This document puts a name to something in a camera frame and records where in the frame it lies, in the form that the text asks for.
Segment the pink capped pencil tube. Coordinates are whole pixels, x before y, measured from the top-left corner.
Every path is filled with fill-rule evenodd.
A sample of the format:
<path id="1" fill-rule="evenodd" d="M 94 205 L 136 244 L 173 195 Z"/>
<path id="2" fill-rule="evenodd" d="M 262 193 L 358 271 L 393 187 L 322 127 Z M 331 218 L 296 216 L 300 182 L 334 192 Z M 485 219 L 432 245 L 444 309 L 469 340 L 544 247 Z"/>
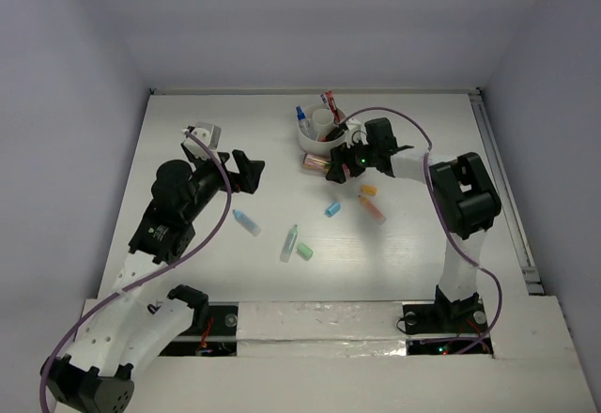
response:
<path id="1" fill-rule="evenodd" d="M 326 175 L 331 167 L 331 161 L 328 158 L 305 153 L 301 160 L 301 168 L 308 171 L 319 172 Z"/>

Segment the blue marker cap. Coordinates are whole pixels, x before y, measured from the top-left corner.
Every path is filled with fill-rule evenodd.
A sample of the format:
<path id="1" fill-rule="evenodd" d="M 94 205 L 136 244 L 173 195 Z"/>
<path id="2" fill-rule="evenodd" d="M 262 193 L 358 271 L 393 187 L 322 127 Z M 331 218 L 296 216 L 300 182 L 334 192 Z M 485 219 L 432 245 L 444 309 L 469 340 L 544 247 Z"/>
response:
<path id="1" fill-rule="evenodd" d="M 340 211 L 341 205 L 338 202 L 332 203 L 325 209 L 325 215 L 331 218 Z"/>

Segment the pink black highlighter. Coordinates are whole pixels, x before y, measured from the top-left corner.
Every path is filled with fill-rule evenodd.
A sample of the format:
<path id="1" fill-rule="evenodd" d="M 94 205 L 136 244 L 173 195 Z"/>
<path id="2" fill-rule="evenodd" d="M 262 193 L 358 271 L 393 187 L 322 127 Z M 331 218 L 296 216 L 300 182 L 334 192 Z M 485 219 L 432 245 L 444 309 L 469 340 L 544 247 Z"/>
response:
<path id="1" fill-rule="evenodd" d="M 332 131 L 330 131 L 326 136 L 324 136 L 321 141 L 322 142 L 332 142 L 335 141 L 337 139 L 339 139 L 340 137 L 343 137 L 347 132 L 347 127 L 346 126 L 339 126 L 336 127 L 335 129 L 333 129 Z"/>

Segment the blue pastel highlighter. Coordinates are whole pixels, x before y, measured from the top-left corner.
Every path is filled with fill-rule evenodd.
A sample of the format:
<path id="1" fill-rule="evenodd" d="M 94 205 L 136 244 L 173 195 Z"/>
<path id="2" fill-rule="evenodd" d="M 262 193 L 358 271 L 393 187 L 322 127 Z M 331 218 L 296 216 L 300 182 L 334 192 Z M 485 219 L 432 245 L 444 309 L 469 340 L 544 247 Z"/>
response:
<path id="1" fill-rule="evenodd" d="M 233 216 L 236 222 L 242 226 L 248 233 L 250 233 L 253 237 L 258 237 L 261 233 L 261 227 L 255 223 L 252 219 L 250 219 L 245 213 L 240 210 L 233 210 Z"/>

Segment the clear spray bottle blue cap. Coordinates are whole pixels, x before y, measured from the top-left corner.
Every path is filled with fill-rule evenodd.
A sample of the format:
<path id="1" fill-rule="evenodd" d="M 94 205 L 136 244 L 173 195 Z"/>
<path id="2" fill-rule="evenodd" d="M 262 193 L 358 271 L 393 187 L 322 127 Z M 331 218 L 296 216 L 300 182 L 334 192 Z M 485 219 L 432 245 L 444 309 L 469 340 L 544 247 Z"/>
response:
<path id="1" fill-rule="evenodd" d="M 302 132 L 302 134 L 304 136 L 306 136 L 307 138 L 309 138 L 310 140 L 315 140 L 316 131 L 314 130 L 314 127 L 312 126 L 311 121 L 306 117 L 304 111 L 302 110 L 302 108 L 300 106 L 296 107 L 296 114 L 297 114 L 299 129 Z"/>

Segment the red pen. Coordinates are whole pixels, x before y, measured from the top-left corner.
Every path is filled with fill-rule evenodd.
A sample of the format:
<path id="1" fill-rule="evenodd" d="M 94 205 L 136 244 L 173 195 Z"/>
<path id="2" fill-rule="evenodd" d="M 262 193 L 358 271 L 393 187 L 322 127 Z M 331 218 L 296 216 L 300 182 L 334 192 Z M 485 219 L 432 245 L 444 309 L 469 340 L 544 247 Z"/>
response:
<path id="1" fill-rule="evenodd" d="M 341 118 L 339 110 L 337 108 L 333 93 L 331 91 L 326 91 L 325 96 L 326 96 L 328 106 L 330 107 L 331 112 L 334 116 L 334 122 L 336 124 L 339 124 L 342 121 L 342 118 Z"/>

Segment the green marker cap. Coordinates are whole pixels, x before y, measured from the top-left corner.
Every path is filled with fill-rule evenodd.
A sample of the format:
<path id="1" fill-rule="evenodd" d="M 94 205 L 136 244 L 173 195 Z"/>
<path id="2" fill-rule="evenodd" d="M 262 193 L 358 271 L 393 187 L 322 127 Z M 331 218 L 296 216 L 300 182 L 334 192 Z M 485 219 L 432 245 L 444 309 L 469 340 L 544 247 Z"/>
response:
<path id="1" fill-rule="evenodd" d="M 297 254 L 299 254 L 305 261 L 309 261 L 313 257 L 314 251 L 308 245 L 300 243 L 297 246 Z"/>

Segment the green pastel highlighter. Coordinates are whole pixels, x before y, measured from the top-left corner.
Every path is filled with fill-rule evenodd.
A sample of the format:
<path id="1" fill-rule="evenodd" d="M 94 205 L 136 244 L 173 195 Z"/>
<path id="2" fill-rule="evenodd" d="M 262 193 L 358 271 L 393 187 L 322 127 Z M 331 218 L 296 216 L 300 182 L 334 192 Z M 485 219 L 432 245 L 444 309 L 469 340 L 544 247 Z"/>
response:
<path id="1" fill-rule="evenodd" d="M 298 238 L 298 226 L 294 224 L 292 228 L 287 233 L 285 243 L 280 253 L 280 261 L 287 263 L 291 257 L 292 252 L 295 249 L 295 244 Z"/>

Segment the dark blue pen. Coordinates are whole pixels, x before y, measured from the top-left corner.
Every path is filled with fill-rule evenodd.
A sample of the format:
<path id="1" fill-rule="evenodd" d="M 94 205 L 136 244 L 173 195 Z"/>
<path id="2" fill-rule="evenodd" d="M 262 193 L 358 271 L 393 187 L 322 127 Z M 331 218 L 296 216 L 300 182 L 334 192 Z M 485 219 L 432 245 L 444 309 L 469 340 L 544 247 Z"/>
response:
<path id="1" fill-rule="evenodd" d="M 322 100 L 323 104 L 326 106 L 326 108 L 330 109 L 330 105 L 329 105 L 328 98 L 327 98 L 326 94 L 322 93 L 319 96 L 320 96 L 320 99 Z"/>

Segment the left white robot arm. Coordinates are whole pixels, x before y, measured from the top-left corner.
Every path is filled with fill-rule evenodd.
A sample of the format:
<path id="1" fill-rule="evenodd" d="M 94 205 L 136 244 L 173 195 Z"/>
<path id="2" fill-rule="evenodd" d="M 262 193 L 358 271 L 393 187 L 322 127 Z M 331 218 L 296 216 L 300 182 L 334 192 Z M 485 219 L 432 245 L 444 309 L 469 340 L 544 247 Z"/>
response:
<path id="1" fill-rule="evenodd" d="M 54 397 L 79 412 L 122 412 L 136 378 L 180 333 L 209 327 L 208 295 L 172 285 L 169 271 L 192 258 L 193 222 L 218 191 L 252 194 L 265 168 L 243 151 L 163 163 L 112 293 L 84 314 L 40 369 L 39 403 Z M 238 170 L 225 164 L 235 160 Z"/>

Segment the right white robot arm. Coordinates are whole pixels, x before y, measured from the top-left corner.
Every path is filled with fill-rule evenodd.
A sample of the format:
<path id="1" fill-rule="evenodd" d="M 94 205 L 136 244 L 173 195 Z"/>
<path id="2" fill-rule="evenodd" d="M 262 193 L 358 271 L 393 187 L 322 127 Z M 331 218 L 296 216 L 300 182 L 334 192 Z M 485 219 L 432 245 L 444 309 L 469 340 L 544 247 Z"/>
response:
<path id="1" fill-rule="evenodd" d="M 365 123 L 365 137 L 331 151 L 326 179 L 343 184 L 368 168 L 424 184 L 446 236 L 442 274 L 430 303 L 403 307 L 398 322 L 407 335 L 458 333 L 484 310 L 476 284 L 486 232 L 501 213 L 501 199 L 481 157 L 469 152 L 434 157 L 429 149 L 399 145 L 390 121 Z"/>

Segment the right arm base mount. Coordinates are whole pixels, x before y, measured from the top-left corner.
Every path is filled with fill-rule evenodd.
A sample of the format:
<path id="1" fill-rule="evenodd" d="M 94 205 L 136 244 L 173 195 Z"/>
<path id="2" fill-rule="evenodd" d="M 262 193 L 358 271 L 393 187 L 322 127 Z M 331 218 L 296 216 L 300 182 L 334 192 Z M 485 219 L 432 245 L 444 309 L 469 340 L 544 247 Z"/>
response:
<path id="1" fill-rule="evenodd" d="M 491 339 L 484 336 L 488 323 L 482 306 L 474 313 L 445 323 L 436 316 L 433 304 L 404 304 L 395 326 L 407 337 L 409 356 L 494 354 Z"/>

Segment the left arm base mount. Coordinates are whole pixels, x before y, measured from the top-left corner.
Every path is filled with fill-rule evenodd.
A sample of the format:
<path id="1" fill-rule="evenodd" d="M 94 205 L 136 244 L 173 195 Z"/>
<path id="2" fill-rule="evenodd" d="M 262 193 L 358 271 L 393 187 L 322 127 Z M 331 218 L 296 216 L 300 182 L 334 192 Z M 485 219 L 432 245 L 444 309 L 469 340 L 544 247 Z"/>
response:
<path id="1" fill-rule="evenodd" d="M 160 353 L 161 357 L 235 357 L 239 305 L 211 303 L 203 329 L 190 327 Z"/>

